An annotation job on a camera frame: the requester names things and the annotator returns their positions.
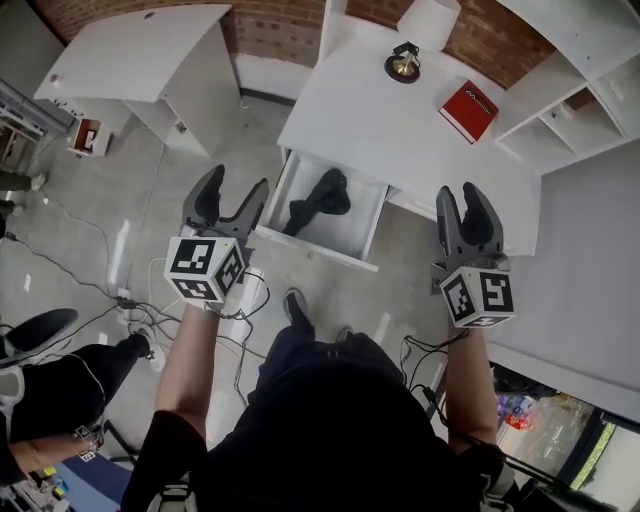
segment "open drawer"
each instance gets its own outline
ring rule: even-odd
[[[351,201],[349,212],[345,215],[318,213],[295,238],[283,234],[290,218],[289,203],[306,199],[324,173],[332,167],[337,167],[347,177],[347,193]],[[366,260],[387,188],[387,185],[356,170],[292,151],[256,233],[355,268],[377,272],[378,267]]]

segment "desk lamp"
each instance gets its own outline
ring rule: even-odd
[[[420,78],[420,49],[439,52],[447,44],[449,35],[460,14],[456,0],[415,0],[398,22],[398,32],[407,42],[393,49],[384,63],[391,78],[412,84]]]

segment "brass lamp base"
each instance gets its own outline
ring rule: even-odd
[[[384,69],[387,74],[400,83],[414,83],[420,78],[420,66],[415,61],[418,51],[418,47],[411,43],[405,43],[394,48],[394,54],[384,63]]]

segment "red book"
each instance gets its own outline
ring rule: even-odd
[[[439,112],[473,144],[496,117],[498,107],[470,80],[467,80],[467,83],[451,96]]]

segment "black chair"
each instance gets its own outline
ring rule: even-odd
[[[20,324],[4,335],[0,343],[0,367],[6,368],[16,359],[23,359],[34,352],[49,348],[57,336],[78,319],[75,309],[54,309]],[[16,354],[9,357],[5,345],[9,344]]]

